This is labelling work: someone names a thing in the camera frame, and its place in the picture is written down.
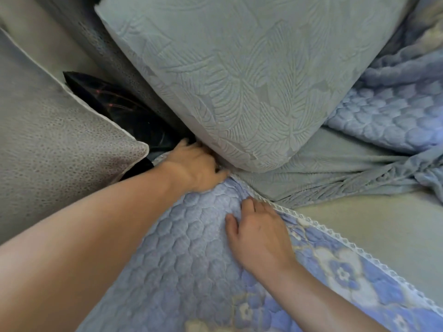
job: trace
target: sofa cushion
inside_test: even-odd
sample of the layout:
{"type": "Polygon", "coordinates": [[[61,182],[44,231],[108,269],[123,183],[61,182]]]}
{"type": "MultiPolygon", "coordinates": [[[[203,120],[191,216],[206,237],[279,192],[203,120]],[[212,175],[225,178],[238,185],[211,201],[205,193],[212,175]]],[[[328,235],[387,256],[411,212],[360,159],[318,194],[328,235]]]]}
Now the sofa cushion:
{"type": "Polygon", "coordinates": [[[102,0],[105,27],[236,167],[286,163],[379,53],[408,0],[102,0]]]}
{"type": "Polygon", "coordinates": [[[119,180],[148,146],[102,117],[0,30],[0,243],[119,180]]]}

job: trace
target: lace trim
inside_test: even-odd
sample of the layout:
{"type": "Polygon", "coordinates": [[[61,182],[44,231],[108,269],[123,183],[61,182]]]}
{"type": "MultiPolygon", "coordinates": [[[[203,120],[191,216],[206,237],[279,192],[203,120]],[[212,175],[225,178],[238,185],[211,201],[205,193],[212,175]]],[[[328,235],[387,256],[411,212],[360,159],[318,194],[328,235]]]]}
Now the lace trim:
{"type": "MultiPolygon", "coordinates": [[[[153,164],[156,166],[158,163],[163,161],[168,156],[168,153],[162,154],[158,156],[154,161],[153,164]]],[[[313,226],[314,228],[318,229],[319,231],[329,235],[330,237],[338,240],[340,243],[351,249],[353,252],[357,253],[359,256],[365,258],[369,262],[373,263],[375,266],[377,266],[381,271],[383,271],[385,274],[396,280],[399,284],[407,287],[409,291],[416,294],[418,297],[420,297],[427,305],[428,308],[443,317],[443,308],[439,307],[433,300],[427,298],[423,292],[417,290],[411,283],[407,282],[404,278],[399,276],[395,271],[390,269],[387,265],[380,262],[379,259],[374,258],[371,254],[366,253],[363,249],[358,247],[356,244],[350,242],[346,238],[343,238],[339,233],[334,232],[332,229],[327,228],[325,225],[321,225],[318,223],[318,221],[312,220],[310,217],[304,216],[303,214],[300,214],[294,210],[291,210],[289,208],[280,206],[269,199],[266,199],[258,194],[257,191],[255,191],[253,188],[251,188],[246,182],[244,182],[241,178],[237,177],[234,174],[231,174],[231,178],[234,178],[237,183],[239,183],[252,197],[264,201],[271,205],[276,211],[285,213],[289,216],[292,216],[296,219],[301,219],[302,221],[308,223],[310,226],[313,226]]]]}

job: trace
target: person's left hand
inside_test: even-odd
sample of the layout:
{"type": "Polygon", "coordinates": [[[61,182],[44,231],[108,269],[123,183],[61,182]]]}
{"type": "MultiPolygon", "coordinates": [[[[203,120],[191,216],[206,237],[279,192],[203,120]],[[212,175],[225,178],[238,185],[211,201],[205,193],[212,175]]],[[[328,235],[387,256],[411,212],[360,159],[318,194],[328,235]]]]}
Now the person's left hand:
{"type": "Polygon", "coordinates": [[[229,176],[228,170],[216,172],[215,159],[208,147],[197,143],[187,145],[186,139],[180,141],[159,168],[169,170],[185,192],[213,189],[229,176]]]}

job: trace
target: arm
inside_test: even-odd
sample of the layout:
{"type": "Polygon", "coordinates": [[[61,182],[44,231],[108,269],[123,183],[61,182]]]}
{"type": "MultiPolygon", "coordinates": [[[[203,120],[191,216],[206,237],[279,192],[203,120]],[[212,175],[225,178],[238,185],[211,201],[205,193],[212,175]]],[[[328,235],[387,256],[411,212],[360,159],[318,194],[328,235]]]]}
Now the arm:
{"type": "Polygon", "coordinates": [[[226,216],[234,257],[305,332],[388,332],[314,278],[295,259],[287,229],[267,203],[246,199],[241,222],[226,216]]]}
{"type": "Polygon", "coordinates": [[[100,190],[0,246],[0,330],[74,331],[157,218],[227,177],[181,142],[158,167],[100,190]]]}

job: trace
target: speckled pillow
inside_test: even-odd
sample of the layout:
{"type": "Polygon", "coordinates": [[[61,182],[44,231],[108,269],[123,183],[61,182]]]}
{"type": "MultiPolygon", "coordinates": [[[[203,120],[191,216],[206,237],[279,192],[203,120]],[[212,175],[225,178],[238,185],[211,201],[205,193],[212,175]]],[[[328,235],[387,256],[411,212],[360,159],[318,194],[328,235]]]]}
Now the speckled pillow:
{"type": "Polygon", "coordinates": [[[0,30],[0,243],[123,176],[148,146],[90,109],[0,30]]]}

